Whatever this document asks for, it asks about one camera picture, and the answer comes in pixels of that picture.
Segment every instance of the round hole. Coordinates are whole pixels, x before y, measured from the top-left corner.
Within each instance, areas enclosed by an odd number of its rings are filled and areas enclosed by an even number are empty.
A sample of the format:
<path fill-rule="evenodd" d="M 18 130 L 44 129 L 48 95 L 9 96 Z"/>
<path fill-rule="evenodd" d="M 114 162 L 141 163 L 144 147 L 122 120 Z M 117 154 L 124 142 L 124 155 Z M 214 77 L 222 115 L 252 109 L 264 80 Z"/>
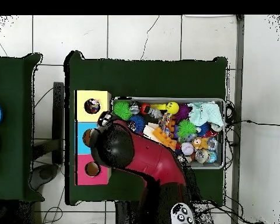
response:
<path fill-rule="evenodd" d="M 84 134 L 83 134 L 83 143 L 89 147 L 89 144 L 90 144 L 90 135 L 91 135 L 91 130 L 92 129 L 87 129 Z"/>
<path fill-rule="evenodd" d="M 100 166 L 95 162 L 89 162 L 85 166 L 85 173 L 90 177 L 98 176 L 100 173 Z"/>
<path fill-rule="evenodd" d="M 96 99 L 89 99 L 85 101 L 84 109 L 89 114 L 96 114 L 100 111 L 100 103 Z"/>

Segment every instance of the shape sorter box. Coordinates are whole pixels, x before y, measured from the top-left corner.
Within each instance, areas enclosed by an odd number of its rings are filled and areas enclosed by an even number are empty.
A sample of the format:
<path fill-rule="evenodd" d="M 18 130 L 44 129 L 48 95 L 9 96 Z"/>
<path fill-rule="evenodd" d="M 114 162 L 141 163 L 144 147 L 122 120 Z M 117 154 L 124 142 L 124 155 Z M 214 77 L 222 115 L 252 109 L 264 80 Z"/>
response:
<path fill-rule="evenodd" d="M 101 113 L 109 110 L 111 94 L 107 91 L 77 90 L 76 94 L 77 122 L 97 122 Z M 84 104 L 89 99 L 99 101 L 100 110 L 97 113 L 90 114 L 85 111 Z"/>

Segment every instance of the green tablecloth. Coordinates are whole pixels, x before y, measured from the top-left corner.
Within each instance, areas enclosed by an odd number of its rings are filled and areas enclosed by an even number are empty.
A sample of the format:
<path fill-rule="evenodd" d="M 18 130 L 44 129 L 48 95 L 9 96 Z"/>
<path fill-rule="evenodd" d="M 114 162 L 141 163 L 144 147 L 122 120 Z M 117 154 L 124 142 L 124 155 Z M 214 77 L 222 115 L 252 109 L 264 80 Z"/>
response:
<path fill-rule="evenodd" d="M 32 75 L 41 54 L 0 57 L 0 200 L 42 201 L 30 189 Z"/>
<path fill-rule="evenodd" d="M 74 183 L 74 90 L 105 90 L 115 96 L 192 97 L 225 99 L 227 60 L 214 61 L 122 61 L 83 59 L 78 51 L 65 60 L 65 147 L 69 149 L 65 200 L 140 199 L 144 183 L 136 175 L 112 170 L 108 185 L 76 186 Z M 223 204 L 223 169 L 195 170 L 202 198 Z"/>

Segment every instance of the yellow toy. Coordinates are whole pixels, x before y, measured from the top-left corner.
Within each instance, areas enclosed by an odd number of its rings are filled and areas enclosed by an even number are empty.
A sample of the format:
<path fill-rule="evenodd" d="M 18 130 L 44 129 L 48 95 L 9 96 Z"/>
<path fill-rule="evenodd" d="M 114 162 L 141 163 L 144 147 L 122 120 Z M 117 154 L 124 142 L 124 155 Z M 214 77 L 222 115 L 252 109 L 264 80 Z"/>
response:
<path fill-rule="evenodd" d="M 207 144 L 208 138 L 195 138 L 192 141 L 192 145 L 195 148 L 195 150 L 198 149 L 208 149 L 208 144 Z"/>
<path fill-rule="evenodd" d="M 161 143 L 163 145 L 165 145 L 166 147 L 172 149 L 173 151 L 175 151 L 176 148 L 176 141 L 175 140 L 171 140 L 171 138 L 169 138 L 166 133 L 164 133 L 162 131 L 162 129 L 160 127 L 157 127 L 152 134 L 161 141 Z"/>
<path fill-rule="evenodd" d="M 159 110 L 167 110 L 168 113 L 176 114 L 179 111 L 179 105 L 176 102 L 169 102 L 166 104 L 153 104 L 150 107 L 159 109 Z"/>

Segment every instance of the orange block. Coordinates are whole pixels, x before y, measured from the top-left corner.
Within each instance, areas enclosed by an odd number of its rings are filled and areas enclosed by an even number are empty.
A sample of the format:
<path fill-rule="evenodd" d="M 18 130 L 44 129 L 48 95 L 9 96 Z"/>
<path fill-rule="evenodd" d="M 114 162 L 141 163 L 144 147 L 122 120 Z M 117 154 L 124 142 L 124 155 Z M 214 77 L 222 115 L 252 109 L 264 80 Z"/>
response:
<path fill-rule="evenodd" d="M 163 145 L 175 151 L 176 148 L 176 141 L 169 138 L 160 127 L 157 127 L 152 134 L 161 141 Z"/>

